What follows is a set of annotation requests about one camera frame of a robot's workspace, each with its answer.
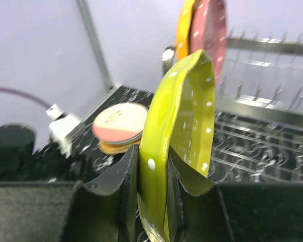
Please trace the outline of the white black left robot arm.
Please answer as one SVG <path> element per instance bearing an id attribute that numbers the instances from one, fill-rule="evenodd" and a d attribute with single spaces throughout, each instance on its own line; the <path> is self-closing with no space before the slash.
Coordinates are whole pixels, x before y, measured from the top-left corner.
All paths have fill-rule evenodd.
<path id="1" fill-rule="evenodd" d="M 22 181 L 33 161 L 35 132 L 25 125 L 0 127 L 0 182 Z"/>

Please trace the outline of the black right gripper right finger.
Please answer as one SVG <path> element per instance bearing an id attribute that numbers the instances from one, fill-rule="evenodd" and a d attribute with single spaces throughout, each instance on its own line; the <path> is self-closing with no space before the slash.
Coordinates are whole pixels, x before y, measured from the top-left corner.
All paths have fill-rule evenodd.
<path id="1" fill-rule="evenodd" d="M 172 148 L 167 174 L 169 240 L 233 241 L 218 186 L 185 163 Z"/>

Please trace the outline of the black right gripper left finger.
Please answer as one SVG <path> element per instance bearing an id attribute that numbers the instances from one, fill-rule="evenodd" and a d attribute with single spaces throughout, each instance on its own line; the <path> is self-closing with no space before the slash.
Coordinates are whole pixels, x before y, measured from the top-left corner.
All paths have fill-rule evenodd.
<path id="1" fill-rule="evenodd" d="M 90 183 L 77 183 L 61 241 L 134 241 L 138 145 Z"/>

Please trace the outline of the beige pink leaf plate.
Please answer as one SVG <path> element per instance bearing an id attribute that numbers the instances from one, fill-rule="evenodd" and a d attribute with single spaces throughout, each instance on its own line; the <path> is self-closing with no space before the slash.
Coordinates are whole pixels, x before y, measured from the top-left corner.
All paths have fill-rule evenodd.
<path id="1" fill-rule="evenodd" d="M 93 134 L 108 144 L 126 144 L 139 139 L 145 125 L 146 106 L 125 102 L 113 105 L 96 116 Z"/>

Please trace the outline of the yellow-green dotted scalloped plate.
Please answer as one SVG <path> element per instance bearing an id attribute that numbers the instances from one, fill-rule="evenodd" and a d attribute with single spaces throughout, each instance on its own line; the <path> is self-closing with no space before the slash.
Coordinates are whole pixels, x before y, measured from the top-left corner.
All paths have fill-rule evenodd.
<path id="1" fill-rule="evenodd" d="M 214 136 L 216 82 L 202 49 L 164 75 L 151 101 L 139 149 L 138 207 L 150 241 L 168 241 L 169 149 L 207 176 Z"/>

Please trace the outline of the orange dotted scalloped plate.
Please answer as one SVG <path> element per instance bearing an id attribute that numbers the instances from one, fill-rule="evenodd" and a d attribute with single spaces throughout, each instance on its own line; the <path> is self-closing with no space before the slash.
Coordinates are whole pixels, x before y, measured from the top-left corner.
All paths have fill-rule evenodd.
<path id="1" fill-rule="evenodd" d="M 176 31 L 176 53 L 178 60 L 189 55 L 189 31 L 196 0 L 186 0 L 181 9 Z"/>

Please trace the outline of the pink dotted scalloped plate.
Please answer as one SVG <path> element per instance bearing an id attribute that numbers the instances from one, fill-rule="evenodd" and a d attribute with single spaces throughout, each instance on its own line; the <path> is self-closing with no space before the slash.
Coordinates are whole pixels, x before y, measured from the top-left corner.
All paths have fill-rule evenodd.
<path id="1" fill-rule="evenodd" d="M 216 83 L 227 49 L 227 20 L 224 0 L 203 0 L 196 5 L 189 34 L 189 50 L 203 49 L 212 59 Z"/>

